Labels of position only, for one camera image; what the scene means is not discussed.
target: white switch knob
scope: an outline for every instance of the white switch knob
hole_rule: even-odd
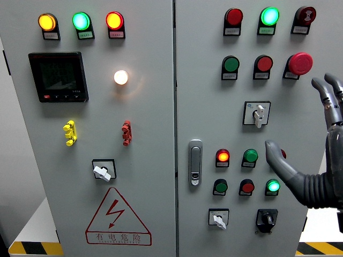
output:
[[[105,168],[99,168],[98,166],[95,166],[93,172],[99,176],[99,178],[109,182],[111,179],[111,175],[107,173],[107,169]]]
[[[217,224],[218,227],[220,227],[223,230],[226,229],[226,225],[223,222],[223,219],[221,217],[213,215],[213,219],[214,219],[214,222]]]
[[[257,110],[253,113],[253,117],[255,118],[255,125],[258,128],[261,128],[264,120],[264,108],[261,105],[257,106]]]

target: red indicator light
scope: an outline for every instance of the red indicator light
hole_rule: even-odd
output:
[[[301,25],[307,26],[315,20],[316,15],[316,9],[310,6],[303,6],[297,10],[295,18]]]
[[[243,12],[240,9],[230,9],[226,14],[226,20],[230,25],[238,25],[243,20]]]
[[[264,56],[260,60],[258,60],[257,67],[260,71],[268,71],[273,66],[273,60],[269,56]]]
[[[313,65],[312,57],[306,52],[298,52],[293,55],[289,62],[288,68],[295,75],[304,75],[308,73]]]
[[[110,29],[120,29],[124,24],[124,18],[119,12],[110,12],[106,16],[106,24]]]
[[[219,162],[227,162],[230,158],[230,153],[226,149],[221,149],[217,152],[216,156]]]
[[[242,187],[242,191],[244,193],[251,193],[254,189],[255,189],[255,186],[251,183],[247,183],[247,184],[243,185],[243,187]]]

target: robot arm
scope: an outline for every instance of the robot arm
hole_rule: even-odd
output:
[[[297,200],[308,208],[338,209],[338,223],[343,233],[343,83],[327,73],[325,81],[317,78],[312,85],[319,91],[327,126],[326,173],[305,175],[289,165],[277,143],[265,142],[267,163],[289,187]]]

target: emergency stop button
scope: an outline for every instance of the emergency stop button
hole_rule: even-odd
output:
[[[306,52],[298,52],[289,57],[285,70],[284,79],[299,79],[301,75],[308,73],[313,66],[311,55]]]

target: white indicator light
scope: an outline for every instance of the white indicator light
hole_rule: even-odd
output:
[[[123,85],[126,82],[128,82],[128,74],[126,71],[120,70],[117,71],[116,73],[114,73],[114,81],[119,84],[119,85]]]

